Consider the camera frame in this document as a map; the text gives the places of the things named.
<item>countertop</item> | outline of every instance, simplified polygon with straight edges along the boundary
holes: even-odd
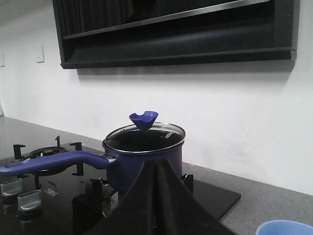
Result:
[[[26,145],[22,153],[27,153],[36,148],[55,145],[58,135],[61,144],[80,141],[84,146],[103,150],[100,140],[0,117],[0,159],[14,155],[14,144]],[[253,235],[260,224],[275,219],[313,225],[313,196],[188,163],[183,163],[183,173],[193,174],[195,179],[242,195],[240,201],[221,219],[225,226],[239,235]]]

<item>gas stove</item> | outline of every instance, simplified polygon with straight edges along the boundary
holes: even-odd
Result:
[[[15,156],[1,160],[0,165],[73,150],[102,154],[81,142],[61,145],[60,137],[56,141],[56,146],[25,154],[22,154],[24,145],[16,144]],[[194,180],[193,175],[183,175],[181,182],[217,220],[240,199],[239,193]],[[110,217],[119,201],[127,197],[127,193],[124,195],[110,187],[105,170],[83,163],[18,177],[1,176],[0,183],[1,235],[82,235]]]

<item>saucepan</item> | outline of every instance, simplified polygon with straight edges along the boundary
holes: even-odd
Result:
[[[148,160],[168,159],[176,175],[181,177],[181,149],[185,131],[174,124],[155,122],[158,113],[145,111],[130,115],[133,125],[116,129],[103,140],[105,153],[71,151],[17,162],[0,167],[3,176],[17,176],[68,164],[86,163],[106,169],[110,185],[126,192]]]

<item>lid knob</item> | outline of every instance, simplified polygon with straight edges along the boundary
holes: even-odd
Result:
[[[130,114],[129,119],[136,125],[139,130],[145,131],[152,127],[157,116],[157,112],[145,111],[143,115],[138,115],[136,113]]]

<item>blue handle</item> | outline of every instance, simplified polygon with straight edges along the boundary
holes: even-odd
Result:
[[[86,163],[97,169],[105,169],[116,160],[115,157],[85,151],[71,151],[1,166],[0,175],[17,176],[74,163]]]
[[[158,116],[157,112],[145,111],[143,115],[136,113],[130,114],[129,119],[136,125],[141,131],[149,130]]]

